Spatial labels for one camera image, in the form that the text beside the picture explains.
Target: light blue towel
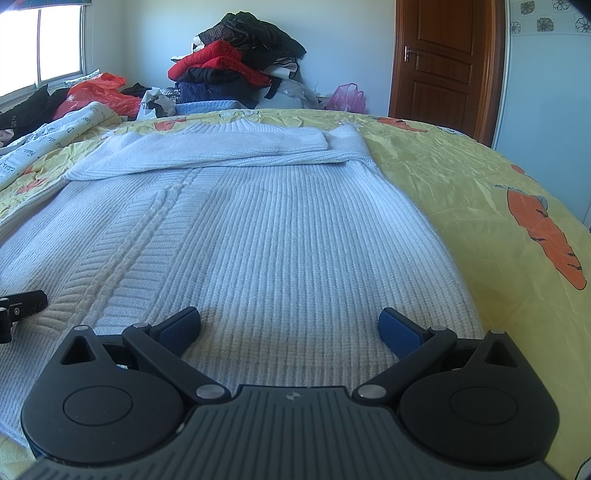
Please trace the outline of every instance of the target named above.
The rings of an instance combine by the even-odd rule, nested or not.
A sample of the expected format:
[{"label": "light blue towel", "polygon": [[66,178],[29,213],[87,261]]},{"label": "light blue towel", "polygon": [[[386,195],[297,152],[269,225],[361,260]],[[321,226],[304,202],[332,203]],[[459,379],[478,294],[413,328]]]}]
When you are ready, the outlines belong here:
[{"label": "light blue towel", "polygon": [[191,113],[209,113],[232,108],[246,108],[237,100],[206,100],[203,102],[177,103],[177,115]]}]

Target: black circular joint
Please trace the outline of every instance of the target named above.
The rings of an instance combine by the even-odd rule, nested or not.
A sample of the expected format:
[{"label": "black circular joint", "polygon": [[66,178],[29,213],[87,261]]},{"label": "black circular joint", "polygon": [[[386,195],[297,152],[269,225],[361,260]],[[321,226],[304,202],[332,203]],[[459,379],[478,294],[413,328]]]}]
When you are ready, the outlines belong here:
[{"label": "black circular joint", "polygon": [[56,366],[65,367],[37,381],[21,412],[31,448],[43,456],[69,465],[126,462],[164,443],[183,419],[180,395],[161,378],[96,360]]},{"label": "black circular joint", "polygon": [[449,404],[458,417],[477,425],[500,425],[517,413],[515,400],[496,388],[464,388],[452,395]]},{"label": "black circular joint", "polygon": [[99,427],[121,420],[133,406],[134,401],[126,391],[100,385],[74,392],[64,402],[64,412],[79,425]]},{"label": "black circular joint", "polygon": [[400,420],[423,448],[470,468],[511,468],[543,459],[556,407],[518,369],[462,368],[429,375],[400,399]]}]

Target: door frame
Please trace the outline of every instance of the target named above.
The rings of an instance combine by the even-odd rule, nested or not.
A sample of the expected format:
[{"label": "door frame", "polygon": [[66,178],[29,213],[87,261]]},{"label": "door frame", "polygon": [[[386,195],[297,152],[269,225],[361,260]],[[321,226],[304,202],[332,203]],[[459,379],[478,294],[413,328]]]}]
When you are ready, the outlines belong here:
[{"label": "door frame", "polygon": [[[407,14],[404,3],[405,0],[396,1],[394,68],[388,111],[388,116],[391,117],[396,117],[400,73],[404,62],[404,20]],[[501,104],[505,68],[506,12],[505,0],[485,0],[482,3],[486,8],[486,51],[474,140],[490,147],[495,135]]]}]

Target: curtain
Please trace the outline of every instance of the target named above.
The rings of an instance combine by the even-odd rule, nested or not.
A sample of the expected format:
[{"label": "curtain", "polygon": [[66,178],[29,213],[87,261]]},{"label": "curtain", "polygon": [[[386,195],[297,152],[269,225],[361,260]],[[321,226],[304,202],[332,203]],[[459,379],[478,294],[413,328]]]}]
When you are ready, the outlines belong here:
[{"label": "curtain", "polygon": [[26,10],[28,8],[54,7],[55,5],[90,5],[92,0],[15,0],[2,10]]}]

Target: wooden door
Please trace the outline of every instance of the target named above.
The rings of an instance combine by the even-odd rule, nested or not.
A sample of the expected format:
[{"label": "wooden door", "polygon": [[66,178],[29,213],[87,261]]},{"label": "wooden door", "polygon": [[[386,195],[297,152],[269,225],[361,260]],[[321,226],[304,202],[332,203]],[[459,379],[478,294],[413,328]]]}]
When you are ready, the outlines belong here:
[{"label": "wooden door", "polygon": [[390,116],[490,145],[501,95],[503,0],[397,0]]}]

